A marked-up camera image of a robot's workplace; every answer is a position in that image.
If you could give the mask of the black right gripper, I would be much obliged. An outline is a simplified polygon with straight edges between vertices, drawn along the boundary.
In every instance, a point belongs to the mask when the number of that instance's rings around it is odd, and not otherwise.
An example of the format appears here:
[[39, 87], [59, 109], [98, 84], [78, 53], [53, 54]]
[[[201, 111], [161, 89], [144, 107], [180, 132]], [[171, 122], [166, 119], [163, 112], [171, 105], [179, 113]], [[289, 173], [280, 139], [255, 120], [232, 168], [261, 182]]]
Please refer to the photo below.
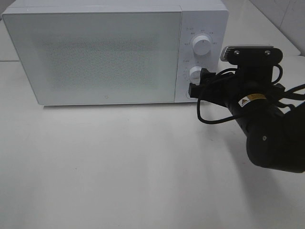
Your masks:
[[229, 110], [252, 110], [253, 103], [248, 99], [248, 95], [253, 93], [253, 77], [250, 74], [243, 71], [217, 74], [202, 68], [201, 83], [189, 83], [190, 98], [204, 98]]

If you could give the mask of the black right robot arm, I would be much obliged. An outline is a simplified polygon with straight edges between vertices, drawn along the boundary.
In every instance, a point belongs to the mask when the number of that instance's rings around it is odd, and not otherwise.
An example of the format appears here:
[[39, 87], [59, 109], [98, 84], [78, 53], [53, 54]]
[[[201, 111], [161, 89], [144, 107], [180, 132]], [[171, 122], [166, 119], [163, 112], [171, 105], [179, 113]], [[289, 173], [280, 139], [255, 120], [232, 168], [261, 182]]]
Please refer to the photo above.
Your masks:
[[236, 121], [246, 136], [246, 152], [259, 167], [303, 173], [305, 170], [305, 87], [286, 90], [272, 80], [272, 67], [228, 68], [219, 73], [201, 70], [199, 84], [189, 85], [198, 103], [225, 107], [230, 116], [200, 122], [217, 125]]

